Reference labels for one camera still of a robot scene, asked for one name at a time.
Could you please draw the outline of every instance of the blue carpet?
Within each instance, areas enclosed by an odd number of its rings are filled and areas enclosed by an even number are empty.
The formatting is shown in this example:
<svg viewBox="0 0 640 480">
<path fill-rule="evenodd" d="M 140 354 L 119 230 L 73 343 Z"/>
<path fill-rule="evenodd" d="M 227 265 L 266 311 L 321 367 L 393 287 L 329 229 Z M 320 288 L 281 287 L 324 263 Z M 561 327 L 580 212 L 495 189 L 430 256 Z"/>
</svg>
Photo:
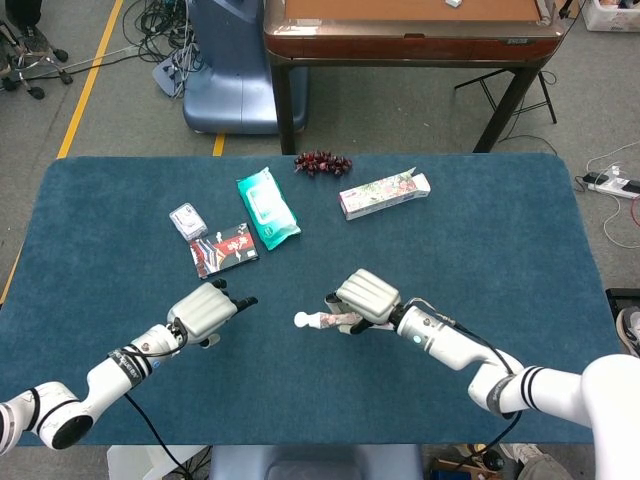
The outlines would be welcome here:
<svg viewBox="0 0 640 480">
<path fill-rule="evenodd" d="M 308 178 L 291 158 L 77 158 L 47 172 L 0 312 L 0 392 L 50 380 L 78 397 L 107 352 L 164 323 L 201 281 L 169 220 L 184 202 L 210 230 L 249 221 L 235 180 L 269 166 L 302 234 L 222 275 L 260 303 L 133 391 L 169 444 L 487 442 L 504 426 L 473 404 L 475 368 L 455 373 L 389 332 L 298 330 L 298 311 L 364 267 L 525 365 L 580 372 L 617 351 L 564 164 L 544 154 L 356 156 Z M 338 192 L 417 166 L 426 199 L 346 222 Z M 255 230 L 253 234 L 259 242 Z M 509 441 L 590 441 L 526 412 Z M 22 444 L 37 444 L 25 435 Z M 87 444 L 155 443 L 117 402 Z"/>
</svg>

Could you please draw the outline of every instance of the table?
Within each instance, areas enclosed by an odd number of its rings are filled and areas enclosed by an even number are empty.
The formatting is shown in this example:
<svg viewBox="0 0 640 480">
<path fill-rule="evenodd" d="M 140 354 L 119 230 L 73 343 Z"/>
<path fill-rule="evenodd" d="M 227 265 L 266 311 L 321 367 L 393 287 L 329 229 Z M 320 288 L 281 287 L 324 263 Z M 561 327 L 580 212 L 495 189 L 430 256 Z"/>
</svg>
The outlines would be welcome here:
<svg viewBox="0 0 640 480">
<path fill-rule="evenodd" d="M 211 230 L 250 221 L 235 179 L 269 166 L 302 233 L 222 276 L 260 303 L 189 348 L 133 397 L 167 444 L 487 442 L 506 425 L 454 373 L 390 332 L 299 330 L 298 311 L 363 267 L 406 300 L 427 298 L 527 365 L 579 372 L 617 351 L 611 314 L 561 160 L 544 154 L 356 156 L 348 175 L 294 174 L 291 157 L 75 158 L 38 194 L 0 310 L 2 401 L 86 373 L 201 284 L 169 212 L 188 201 Z M 338 192 L 410 167 L 432 185 L 347 222 Z M 527 412 L 514 442 L 590 441 L 589 430 Z M 22 444 L 38 444 L 31 434 Z M 124 400 L 83 440 L 153 444 Z"/>
<path fill-rule="evenodd" d="M 564 35 L 553 0 L 267 0 L 265 44 L 280 145 L 296 151 L 289 74 L 301 65 L 505 68 L 513 72 L 474 152 L 489 152 Z"/>
</svg>

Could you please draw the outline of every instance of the green wet wipes pack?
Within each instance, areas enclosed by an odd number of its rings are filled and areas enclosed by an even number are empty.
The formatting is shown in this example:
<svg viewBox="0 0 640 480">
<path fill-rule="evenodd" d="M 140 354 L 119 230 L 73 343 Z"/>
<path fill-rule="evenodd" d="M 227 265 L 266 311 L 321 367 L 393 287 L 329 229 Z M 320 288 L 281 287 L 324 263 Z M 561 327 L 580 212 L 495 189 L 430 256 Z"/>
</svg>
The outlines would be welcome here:
<svg viewBox="0 0 640 480">
<path fill-rule="evenodd" d="M 267 250 L 273 250 L 289 236 L 301 232 L 269 167 L 238 180 L 238 190 Z"/>
</svg>

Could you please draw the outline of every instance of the small white package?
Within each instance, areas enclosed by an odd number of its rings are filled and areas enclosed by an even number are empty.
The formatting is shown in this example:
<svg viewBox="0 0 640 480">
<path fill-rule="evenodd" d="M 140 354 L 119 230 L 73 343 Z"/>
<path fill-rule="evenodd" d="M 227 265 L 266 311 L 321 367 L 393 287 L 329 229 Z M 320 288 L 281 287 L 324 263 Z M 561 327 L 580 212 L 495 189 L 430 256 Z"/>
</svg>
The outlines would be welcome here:
<svg viewBox="0 0 640 480">
<path fill-rule="evenodd" d="M 176 208 L 169 218 L 187 242 L 207 234 L 207 225 L 190 203 Z"/>
</svg>

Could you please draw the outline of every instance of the chair wheel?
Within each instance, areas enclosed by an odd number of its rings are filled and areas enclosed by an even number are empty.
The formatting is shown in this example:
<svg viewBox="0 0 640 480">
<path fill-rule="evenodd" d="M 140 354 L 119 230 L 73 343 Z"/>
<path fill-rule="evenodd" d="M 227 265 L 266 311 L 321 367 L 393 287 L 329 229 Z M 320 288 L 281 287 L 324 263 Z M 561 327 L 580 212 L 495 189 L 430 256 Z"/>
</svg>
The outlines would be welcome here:
<svg viewBox="0 0 640 480">
<path fill-rule="evenodd" d="M 62 50 L 61 48 L 56 48 L 53 51 L 53 54 L 61 62 L 66 62 L 67 60 L 69 60 L 69 54 L 67 52 L 65 52 L 64 50 Z"/>
<path fill-rule="evenodd" d="M 10 78 L 5 77 L 2 79 L 2 88 L 4 88 L 7 92 L 12 92 L 16 88 L 18 88 L 18 85 Z"/>
<path fill-rule="evenodd" d="M 29 95 L 31 95 L 36 100 L 42 100 L 44 98 L 44 90 L 40 87 L 31 87 L 31 89 L 27 90 Z"/>
<path fill-rule="evenodd" d="M 60 80 L 62 80 L 62 83 L 64 83 L 65 85 L 73 83 L 73 77 L 64 71 L 60 72 Z"/>
</svg>

